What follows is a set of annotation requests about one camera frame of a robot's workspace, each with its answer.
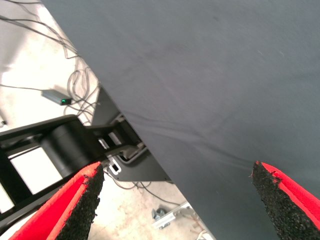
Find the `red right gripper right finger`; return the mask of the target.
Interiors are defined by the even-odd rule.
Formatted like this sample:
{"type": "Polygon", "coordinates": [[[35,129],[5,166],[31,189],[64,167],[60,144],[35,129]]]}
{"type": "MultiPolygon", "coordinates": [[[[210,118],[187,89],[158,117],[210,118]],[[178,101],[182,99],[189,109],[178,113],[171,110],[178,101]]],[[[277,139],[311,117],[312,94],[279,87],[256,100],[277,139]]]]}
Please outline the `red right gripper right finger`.
{"type": "Polygon", "coordinates": [[[281,240],[320,238],[320,200],[278,168],[256,161],[252,181],[281,240]]]}

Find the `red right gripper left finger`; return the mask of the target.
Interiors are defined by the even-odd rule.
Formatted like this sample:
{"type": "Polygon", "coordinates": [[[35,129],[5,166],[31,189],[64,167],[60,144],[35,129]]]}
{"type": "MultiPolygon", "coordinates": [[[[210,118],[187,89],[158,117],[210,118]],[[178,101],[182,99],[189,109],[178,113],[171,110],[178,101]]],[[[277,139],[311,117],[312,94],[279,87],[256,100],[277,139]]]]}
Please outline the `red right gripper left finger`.
{"type": "Polygon", "coordinates": [[[74,175],[24,225],[11,240],[87,240],[104,182],[100,162],[74,175]]]}

